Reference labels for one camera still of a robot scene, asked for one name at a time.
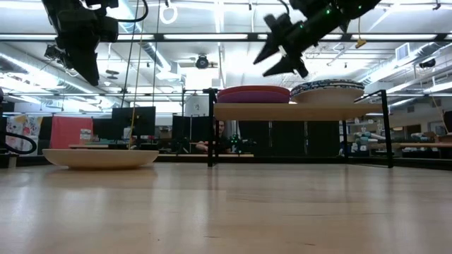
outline wooden tabletop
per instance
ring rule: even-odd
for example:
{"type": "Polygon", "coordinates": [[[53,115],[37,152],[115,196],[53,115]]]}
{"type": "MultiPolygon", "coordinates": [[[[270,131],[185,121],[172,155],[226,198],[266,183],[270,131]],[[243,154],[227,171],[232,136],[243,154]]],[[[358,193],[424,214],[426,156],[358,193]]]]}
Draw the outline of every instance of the wooden tabletop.
{"type": "Polygon", "coordinates": [[[0,170],[0,253],[447,254],[450,171],[155,163],[0,170]]]}
{"type": "Polygon", "coordinates": [[[69,145],[71,149],[108,149],[108,145],[69,145]]]}
{"type": "Polygon", "coordinates": [[[381,104],[218,103],[214,108],[223,121],[341,121],[381,111],[381,104]]]}
{"type": "MultiPolygon", "coordinates": [[[[451,148],[452,143],[392,143],[392,147],[395,149],[404,147],[430,147],[430,148],[451,148]]],[[[371,149],[384,149],[386,144],[369,144],[371,149]]]]}
{"type": "MultiPolygon", "coordinates": [[[[193,155],[160,154],[158,156],[159,157],[176,157],[176,156],[178,156],[178,157],[207,157],[207,154],[193,154],[193,155]]],[[[238,157],[239,155],[238,154],[228,154],[228,155],[218,155],[218,156],[230,158],[230,157],[238,157]]],[[[254,155],[247,154],[247,155],[240,155],[240,157],[252,158],[252,157],[254,157],[254,155]]]]}

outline wooden shelf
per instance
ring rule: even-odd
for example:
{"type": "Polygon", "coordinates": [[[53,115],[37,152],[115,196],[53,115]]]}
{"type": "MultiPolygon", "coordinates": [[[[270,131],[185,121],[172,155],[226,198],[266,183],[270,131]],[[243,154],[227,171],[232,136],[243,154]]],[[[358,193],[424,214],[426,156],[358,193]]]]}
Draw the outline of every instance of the wooden shelf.
{"type": "Polygon", "coordinates": [[[381,104],[258,104],[218,103],[218,120],[238,121],[341,121],[382,112],[381,104]]]}

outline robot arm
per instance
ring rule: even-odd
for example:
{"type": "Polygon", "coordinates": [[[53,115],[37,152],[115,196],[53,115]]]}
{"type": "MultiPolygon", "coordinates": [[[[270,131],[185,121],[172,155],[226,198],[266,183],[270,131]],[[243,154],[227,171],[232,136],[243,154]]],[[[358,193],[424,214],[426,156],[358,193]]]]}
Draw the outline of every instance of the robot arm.
{"type": "Polygon", "coordinates": [[[118,1],[85,2],[87,6],[99,4],[100,8],[90,10],[79,0],[42,0],[58,35],[56,47],[48,47],[45,56],[75,69],[91,85],[98,85],[95,49],[99,42],[116,42],[118,38],[118,20],[106,16],[107,7],[118,7],[118,1]]]}
{"type": "Polygon", "coordinates": [[[263,76],[293,73],[296,70],[305,78],[309,72],[301,60],[302,52],[312,45],[317,46],[321,38],[337,27],[346,32],[350,20],[363,16],[379,2],[380,0],[290,0],[293,9],[300,10],[307,20],[292,24],[286,13],[278,18],[267,15],[264,20],[271,34],[254,64],[272,56],[282,47],[285,54],[263,76]]]}

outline wooden bowl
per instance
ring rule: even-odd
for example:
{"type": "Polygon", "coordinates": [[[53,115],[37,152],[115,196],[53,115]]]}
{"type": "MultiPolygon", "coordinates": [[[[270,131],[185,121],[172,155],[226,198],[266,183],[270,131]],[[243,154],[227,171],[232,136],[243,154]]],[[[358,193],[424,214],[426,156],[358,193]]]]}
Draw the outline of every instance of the wooden bowl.
{"type": "Polygon", "coordinates": [[[158,151],[43,149],[45,158],[72,169],[136,169],[155,161],[158,151]]]}
{"type": "Polygon", "coordinates": [[[355,99],[361,97],[364,91],[354,88],[326,88],[314,89],[301,92],[292,96],[291,100],[296,103],[314,104],[346,104],[353,103],[355,99]]]}

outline black table leg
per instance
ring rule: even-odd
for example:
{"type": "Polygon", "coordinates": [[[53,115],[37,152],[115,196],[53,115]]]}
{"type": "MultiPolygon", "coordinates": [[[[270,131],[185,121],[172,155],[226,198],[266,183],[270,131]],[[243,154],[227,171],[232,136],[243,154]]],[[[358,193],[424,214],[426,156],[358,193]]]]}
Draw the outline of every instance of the black table leg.
{"type": "Polygon", "coordinates": [[[344,159],[348,163],[348,140],[347,140],[347,121],[342,120],[342,135],[344,138],[344,159]]]}
{"type": "Polygon", "coordinates": [[[218,163],[218,145],[220,142],[220,122],[215,121],[215,163],[218,163]]]}
{"type": "Polygon", "coordinates": [[[393,164],[393,147],[391,142],[391,127],[389,126],[389,110],[388,110],[388,97],[386,96],[386,90],[381,91],[381,101],[383,106],[383,124],[384,135],[386,139],[386,156],[388,158],[388,168],[392,169],[393,164]]]}
{"type": "Polygon", "coordinates": [[[214,130],[212,128],[213,123],[213,101],[214,101],[215,92],[213,90],[209,91],[209,140],[208,140],[208,155],[207,155],[207,166],[213,167],[213,137],[214,130]]]}

